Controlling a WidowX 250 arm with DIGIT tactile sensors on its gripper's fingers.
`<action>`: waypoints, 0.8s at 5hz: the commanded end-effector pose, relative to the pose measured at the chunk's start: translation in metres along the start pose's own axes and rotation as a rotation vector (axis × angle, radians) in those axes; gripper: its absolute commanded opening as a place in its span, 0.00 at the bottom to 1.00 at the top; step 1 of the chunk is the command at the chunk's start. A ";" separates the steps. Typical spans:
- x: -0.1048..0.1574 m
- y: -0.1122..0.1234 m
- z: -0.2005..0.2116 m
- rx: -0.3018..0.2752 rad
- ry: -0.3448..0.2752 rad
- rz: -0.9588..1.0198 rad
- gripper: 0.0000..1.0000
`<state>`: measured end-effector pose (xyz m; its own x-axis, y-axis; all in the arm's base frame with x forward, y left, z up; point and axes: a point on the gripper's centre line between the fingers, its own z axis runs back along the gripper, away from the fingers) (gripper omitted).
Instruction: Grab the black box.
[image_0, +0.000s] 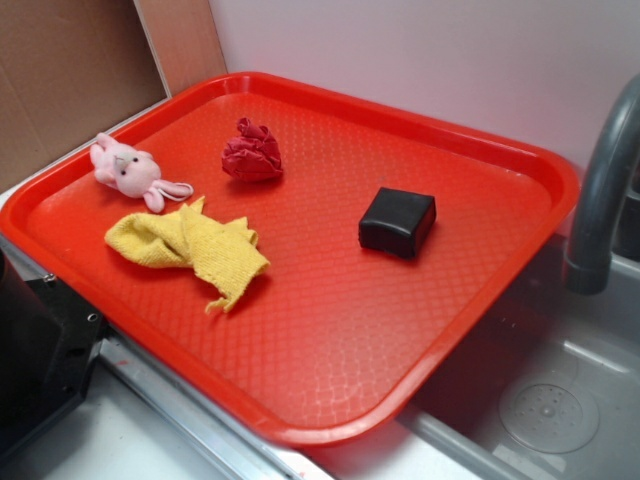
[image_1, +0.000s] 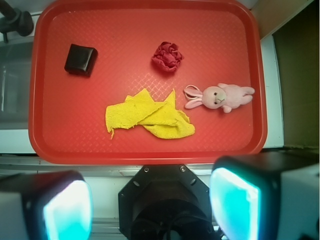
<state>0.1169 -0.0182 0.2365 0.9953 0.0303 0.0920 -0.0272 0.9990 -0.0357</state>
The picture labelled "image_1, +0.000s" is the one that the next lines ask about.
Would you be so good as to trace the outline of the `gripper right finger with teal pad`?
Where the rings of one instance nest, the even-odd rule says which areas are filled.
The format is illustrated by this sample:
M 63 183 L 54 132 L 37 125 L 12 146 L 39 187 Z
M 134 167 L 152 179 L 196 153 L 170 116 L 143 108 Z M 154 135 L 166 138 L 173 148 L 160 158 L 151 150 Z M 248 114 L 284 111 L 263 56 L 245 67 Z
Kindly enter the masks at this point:
M 317 240 L 320 157 L 313 152 L 223 156 L 209 180 L 213 216 L 230 240 Z

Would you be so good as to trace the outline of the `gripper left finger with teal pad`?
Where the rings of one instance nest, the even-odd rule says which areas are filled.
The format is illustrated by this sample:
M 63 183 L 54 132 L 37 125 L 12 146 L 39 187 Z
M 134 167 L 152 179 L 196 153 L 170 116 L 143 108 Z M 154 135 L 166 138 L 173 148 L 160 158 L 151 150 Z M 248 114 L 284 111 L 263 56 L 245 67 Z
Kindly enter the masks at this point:
M 92 220 L 91 189 L 77 171 L 0 179 L 2 240 L 87 240 Z

